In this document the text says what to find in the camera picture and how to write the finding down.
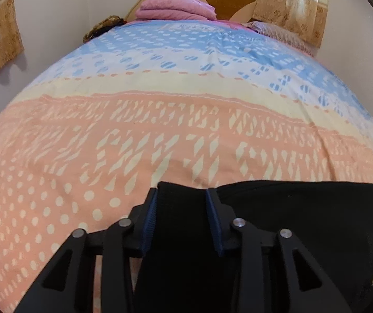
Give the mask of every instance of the bedspread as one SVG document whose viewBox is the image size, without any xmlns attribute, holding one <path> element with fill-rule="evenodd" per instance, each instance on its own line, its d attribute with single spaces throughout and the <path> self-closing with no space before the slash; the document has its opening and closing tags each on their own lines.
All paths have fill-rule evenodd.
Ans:
<svg viewBox="0 0 373 313">
<path fill-rule="evenodd" d="M 254 179 L 373 183 L 373 118 L 332 72 L 254 32 L 114 28 L 0 115 L 0 309 L 72 230 L 107 228 L 158 181 Z"/>
</svg>

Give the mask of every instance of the bed sheet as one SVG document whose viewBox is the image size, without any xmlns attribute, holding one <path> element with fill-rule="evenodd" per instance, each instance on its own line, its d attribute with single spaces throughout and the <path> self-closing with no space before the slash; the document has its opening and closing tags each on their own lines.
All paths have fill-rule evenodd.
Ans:
<svg viewBox="0 0 373 313">
<path fill-rule="evenodd" d="M 107 228 L 160 180 L 254 179 L 373 183 L 373 118 L 332 72 L 265 36 L 198 21 L 112 29 L 0 115 L 0 309 L 72 230 Z"/>
</svg>

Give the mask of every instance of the pillow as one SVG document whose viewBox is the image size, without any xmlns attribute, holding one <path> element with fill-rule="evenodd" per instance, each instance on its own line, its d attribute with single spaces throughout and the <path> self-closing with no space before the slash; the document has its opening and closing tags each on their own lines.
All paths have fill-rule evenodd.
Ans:
<svg viewBox="0 0 373 313">
<path fill-rule="evenodd" d="M 289 30 L 283 29 L 277 25 L 260 21 L 248 22 L 244 25 L 254 30 L 256 33 L 281 41 L 286 45 L 307 53 L 309 56 L 313 56 L 311 48 L 302 39 L 300 39 L 298 34 L 292 33 Z"/>
<path fill-rule="evenodd" d="M 137 9 L 135 16 L 143 20 L 208 20 L 204 16 L 176 9 Z"/>
<path fill-rule="evenodd" d="M 208 20 L 216 20 L 215 8 L 199 0 L 145 0 L 141 9 L 176 9 L 204 16 Z"/>
</svg>

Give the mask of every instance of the black fabric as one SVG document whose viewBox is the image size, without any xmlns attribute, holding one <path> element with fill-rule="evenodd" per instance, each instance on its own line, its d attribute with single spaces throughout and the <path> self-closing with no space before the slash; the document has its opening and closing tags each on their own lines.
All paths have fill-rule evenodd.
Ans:
<svg viewBox="0 0 373 313">
<path fill-rule="evenodd" d="M 373 295 L 373 185 L 254 181 L 217 189 L 259 229 L 292 230 L 354 312 Z M 205 191 L 160 183 L 156 229 L 135 291 L 136 312 L 229 312 L 238 259 L 218 258 Z"/>
</svg>

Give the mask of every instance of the triangular cutout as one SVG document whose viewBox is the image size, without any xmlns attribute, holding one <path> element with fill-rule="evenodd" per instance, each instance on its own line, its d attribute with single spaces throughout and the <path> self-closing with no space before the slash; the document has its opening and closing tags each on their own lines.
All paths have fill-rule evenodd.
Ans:
<svg viewBox="0 0 373 313">
<path fill-rule="evenodd" d="M 59 292 L 64 291 L 71 259 L 72 250 L 67 250 L 43 281 L 44 288 L 49 288 Z"/>
<path fill-rule="evenodd" d="M 298 250 L 292 251 L 292 257 L 294 258 L 295 269 L 298 276 L 298 284 L 300 290 L 310 291 L 315 288 L 321 287 L 321 281 L 312 270 L 311 266 L 308 264 L 307 260 Z"/>
</svg>

